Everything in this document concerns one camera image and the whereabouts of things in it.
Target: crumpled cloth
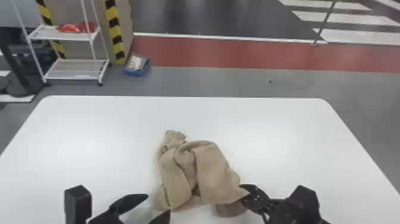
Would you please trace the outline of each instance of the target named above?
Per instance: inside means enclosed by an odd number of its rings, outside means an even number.
[[[182,211],[203,204],[215,204],[222,216],[246,211],[239,199],[249,192],[239,186],[234,172],[218,146],[210,141],[186,142],[180,132],[168,130],[157,159],[162,185],[155,194],[157,210]]]

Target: red floor stripe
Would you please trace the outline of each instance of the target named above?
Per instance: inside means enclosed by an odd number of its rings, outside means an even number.
[[[133,41],[154,66],[334,70],[400,73],[400,47],[351,44],[152,38]]]

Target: shelf rack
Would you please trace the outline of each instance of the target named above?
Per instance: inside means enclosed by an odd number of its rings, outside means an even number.
[[[42,80],[44,83],[48,83],[48,80],[51,79],[67,79],[67,80],[97,80],[98,85],[103,85],[103,76],[110,64],[110,59],[108,58],[108,50],[105,44],[105,39],[102,34],[102,30],[99,26],[96,27],[94,33],[67,33],[60,32],[56,29],[55,26],[47,26],[44,25],[43,20],[39,17],[39,23],[41,24],[34,31],[32,31],[29,35],[26,31],[24,22],[22,20],[21,14],[18,10],[17,4],[15,0],[11,0],[12,7],[18,17],[18,20],[21,24],[23,33],[26,37],[28,46],[30,51],[32,52],[33,59],[36,63],[37,69],[39,70],[40,75],[42,76]],[[89,30],[89,20],[88,15],[86,13],[85,2],[84,0],[80,0],[83,17],[85,18],[86,30]],[[96,12],[94,0],[90,0],[90,3],[93,8],[93,14],[96,19],[96,24],[99,25],[99,17]],[[96,52],[94,49],[94,41],[100,35],[104,47],[104,51],[106,53],[106,59],[97,59]],[[46,74],[43,73],[43,70],[39,64],[38,58],[36,56],[35,50],[32,45],[32,40],[46,40],[46,41],[81,41],[88,42],[90,45],[90,50],[92,51],[93,59],[62,59],[57,51],[58,59],[53,63],[51,68],[47,71]]]

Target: blue container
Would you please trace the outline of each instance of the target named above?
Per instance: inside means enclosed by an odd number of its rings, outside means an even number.
[[[128,76],[144,76],[144,75],[146,75],[149,72],[149,69],[150,69],[150,66],[151,66],[151,59],[150,58],[146,58],[144,60],[146,60],[146,61],[145,61],[145,64],[143,65],[143,68],[142,69],[137,69],[137,70],[129,69],[128,68],[128,64],[129,63],[127,63],[125,65],[125,68],[124,68],[125,74],[127,74]]]

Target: hazard stripe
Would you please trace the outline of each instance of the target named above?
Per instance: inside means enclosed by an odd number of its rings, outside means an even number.
[[[108,21],[110,39],[112,43],[112,52],[115,55],[116,64],[124,64],[126,55],[122,40],[122,29],[118,17],[118,9],[115,0],[105,0],[105,16]]]
[[[53,26],[53,17],[51,16],[49,8],[47,8],[45,0],[36,0],[37,7],[39,8],[40,15],[43,22],[48,26]],[[54,51],[58,52],[61,58],[65,58],[65,49],[60,41],[52,41]]]

